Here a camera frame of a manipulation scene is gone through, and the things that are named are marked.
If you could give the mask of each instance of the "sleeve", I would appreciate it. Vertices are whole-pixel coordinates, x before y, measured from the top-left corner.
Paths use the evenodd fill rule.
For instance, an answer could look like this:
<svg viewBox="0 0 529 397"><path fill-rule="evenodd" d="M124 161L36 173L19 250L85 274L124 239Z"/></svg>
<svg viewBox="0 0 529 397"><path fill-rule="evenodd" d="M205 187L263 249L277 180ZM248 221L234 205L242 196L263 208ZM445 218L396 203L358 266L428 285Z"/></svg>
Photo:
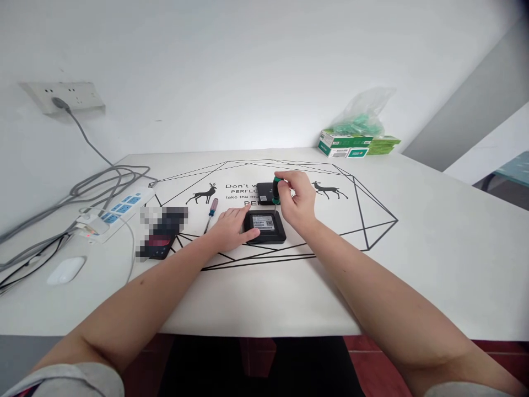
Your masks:
<svg viewBox="0 0 529 397"><path fill-rule="evenodd" d="M424 397L509 397L509 394L503 393L488 386L470 382L447 382L432 386Z"/></svg>
<svg viewBox="0 0 529 397"><path fill-rule="evenodd" d="M57 364L29 374L2 397L124 397L119 374L101 363Z"/></svg>

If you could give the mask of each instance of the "green screwdriver handle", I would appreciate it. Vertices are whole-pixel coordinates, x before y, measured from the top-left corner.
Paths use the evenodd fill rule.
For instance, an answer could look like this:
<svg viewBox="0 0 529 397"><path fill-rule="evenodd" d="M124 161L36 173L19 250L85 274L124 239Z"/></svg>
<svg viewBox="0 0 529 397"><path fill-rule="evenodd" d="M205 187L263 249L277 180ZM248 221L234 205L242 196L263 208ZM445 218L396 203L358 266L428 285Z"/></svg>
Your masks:
<svg viewBox="0 0 529 397"><path fill-rule="evenodd" d="M272 202L277 205L280 203L279 200L279 190L277 189L277 184L279 181L283 180L283 178L278 178L277 176L274 177L274 182L272 184Z"/></svg>

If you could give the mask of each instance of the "red floor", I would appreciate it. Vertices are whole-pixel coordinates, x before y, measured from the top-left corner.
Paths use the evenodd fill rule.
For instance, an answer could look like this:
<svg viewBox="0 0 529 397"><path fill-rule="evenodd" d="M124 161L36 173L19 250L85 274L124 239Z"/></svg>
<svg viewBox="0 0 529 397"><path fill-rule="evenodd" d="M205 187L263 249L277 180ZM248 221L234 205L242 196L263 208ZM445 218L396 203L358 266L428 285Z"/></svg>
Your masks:
<svg viewBox="0 0 529 397"><path fill-rule="evenodd" d="M391 361L367 336L344 336L351 360L366 396L411 396ZM518 342L474 341L497 362L529 387L529 352ZM266 377L276 352L272 339L241 338L247 375ZM157 335L123 375L125 395L156 396L171 335Z"/></svg>

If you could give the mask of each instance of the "person's left hand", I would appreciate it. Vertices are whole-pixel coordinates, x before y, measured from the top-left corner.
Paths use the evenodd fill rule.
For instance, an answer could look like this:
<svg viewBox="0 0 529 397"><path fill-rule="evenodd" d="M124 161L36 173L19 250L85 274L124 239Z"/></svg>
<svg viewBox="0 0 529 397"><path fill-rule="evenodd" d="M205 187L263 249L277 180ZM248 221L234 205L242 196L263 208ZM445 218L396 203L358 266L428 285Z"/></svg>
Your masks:
<svg viewBox="0 0 529 397"><path fill-rule="evenodd" d="M204 235L210 241L217 252L227 252L234 250L239 245L255 239L259 234L259 229L250 229L246 233L240 233L244 216L250 209L248 204L243 208L230 208L219 216L216 224Z"/></svg>

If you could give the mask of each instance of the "plastic bag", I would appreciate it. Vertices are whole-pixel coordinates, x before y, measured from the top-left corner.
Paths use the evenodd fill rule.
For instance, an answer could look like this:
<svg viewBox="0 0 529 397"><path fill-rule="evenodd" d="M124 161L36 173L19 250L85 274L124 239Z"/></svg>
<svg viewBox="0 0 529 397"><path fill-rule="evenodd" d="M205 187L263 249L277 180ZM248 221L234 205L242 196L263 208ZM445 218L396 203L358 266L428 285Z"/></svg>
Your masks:
<svg viewBox="0 0 529 397"><path fill-rule="evenodd" d="M332 121L333 132L383 137L384 126L379 114L396 91L396 88L375 87L358 94Z"/></svg>

